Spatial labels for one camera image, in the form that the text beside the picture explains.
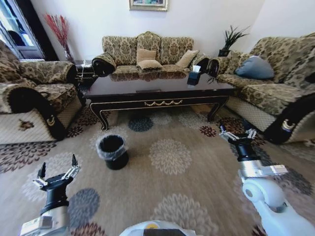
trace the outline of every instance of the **floral upholstered sofa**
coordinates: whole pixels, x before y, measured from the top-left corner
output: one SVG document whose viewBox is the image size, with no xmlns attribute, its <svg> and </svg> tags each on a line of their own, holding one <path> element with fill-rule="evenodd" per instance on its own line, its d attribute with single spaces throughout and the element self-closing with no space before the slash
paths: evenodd
<svg viewBox="0 0 315 236">
<path fill-rule="evenodd" d="M 234 70 L 250 56 L 267 60 L 272 80 L 241 78 Z M 247 53 L 214 58 L 217 79 L 239 89 L 227 107 L 263 131 L 273 143 L 315 139 L 315 34 L 267 37 Z"/>
<path fill-rule="evenodd" d="M 112 74 L 112 79 L 136 80 L 183 75 L 183 71 L 192 70 L 193 65 L 200 65 L 206 71 L 209 57 L 199 53 L 191 62 L 189 68 L 181 68 L 177 63 L 187 50 L 192 50 L 193 39 L 189 37 L 160 37 L 152 32 L 145 32 L 137 37 L 105 36 L 102 39 L 104 53 L 95 57 L 92 65 L 95 73 L 104 77 Z M 136 66 L 137 49 L 154 50 L 156 60 L 163 68 L 144 72 Z"/>
<path fill-rule="evenodd" d="M 20 62 L 0 41 L 0 144 L 61 140 L 84 100 L 75 65 Z"/>
</svg>

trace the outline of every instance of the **patterned rug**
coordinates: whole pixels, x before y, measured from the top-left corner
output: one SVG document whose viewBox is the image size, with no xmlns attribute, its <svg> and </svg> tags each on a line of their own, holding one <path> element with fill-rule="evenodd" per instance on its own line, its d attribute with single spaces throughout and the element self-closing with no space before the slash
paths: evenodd
<svg viewBox="0 0 315 236">
<path fill-rule="evenodd" d="M 45 161 L 46 176 L 71 165 L 82 170 L 67 188 L 71 235 L 117 236 L 147 220 L 166 220 L 204 236 L 263 236 L 259 215 L 241 192 L 236 150 L 219 137 L 219 122 L 244 131 L 239 117 L 221 109 L 207 122 L 209 107 L 107 113 L 107 134 L 126 140 L 126 167 L 108 169 L 96 152 L 104 132 L 85 107 L 61 142 L 0 146 L 0 235 L 18 235 L 39 216 L 45 194 L 32 179 Z M 315 224 L 315 148 L 276 146 L 258 135 L 255 151 L 265 165 L 281 163 L 289 174 L 275 178 L 295 210 Z"/>
</svg>

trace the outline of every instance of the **table leg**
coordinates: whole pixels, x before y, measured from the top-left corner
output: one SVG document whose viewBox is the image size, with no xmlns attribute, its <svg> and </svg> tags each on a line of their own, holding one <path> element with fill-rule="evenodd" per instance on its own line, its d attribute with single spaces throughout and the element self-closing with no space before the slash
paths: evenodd
<svg viewBox="0 0 315 236">
<path fill-rule="evenodd" d="M 208 122 L 214 121 L 216 113 L 227 103 L 228 98 L 228 96 L 224 97 L 223 99 L 220 99 L 218 103 L 214 104 L 211 111 L 208 113 Z"/>
<path fill-rule="evenodd" d="M 109 128 L 109 124 L 106 116 L 103 115 L 104 110 L 100 109 L 98 106 L 94 106 L 94 103 L 90 104 L 90 110 L 93 114 L 98 118 L 100 123 L 102 124 L 102 130 L 106 131 Z"/>
</svg>

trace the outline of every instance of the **gray cushion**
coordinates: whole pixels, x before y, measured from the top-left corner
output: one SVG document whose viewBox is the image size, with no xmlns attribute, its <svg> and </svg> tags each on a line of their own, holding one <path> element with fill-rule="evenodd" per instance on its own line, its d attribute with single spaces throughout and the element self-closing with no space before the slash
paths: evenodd
<svg viewBox="0 0 315 236">
<path fill-rule="evenodd" d="M 271 65 L 257 56 L 252 56 L 243 62 L 242 66 L 235 70 L 235 74 L 251 79 L 272 79 L 275 72 Z"/>
</svg>

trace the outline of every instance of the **dark wooden coffee table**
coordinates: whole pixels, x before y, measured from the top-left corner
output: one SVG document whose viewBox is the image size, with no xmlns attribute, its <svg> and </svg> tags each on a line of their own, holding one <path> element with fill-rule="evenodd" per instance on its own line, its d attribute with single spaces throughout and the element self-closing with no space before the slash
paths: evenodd
<svg viewBox="0 0 315 236">
<path fill-rule="evenodd" d="M 208 80 L 209 76 L 203 74 L 199 83 L 191 86 L 187 84 L 188 76 L 183 79 L 113 81 L 109 75 L 98 78 L 84 97 L 91 100 L 90 109 L 102 123 L 102 130 L 109 126 L 103 113 L 113 110 L 214 104 L 208 114 L 208 121 L 211 121 L 236 88 Z"/>
</svg>

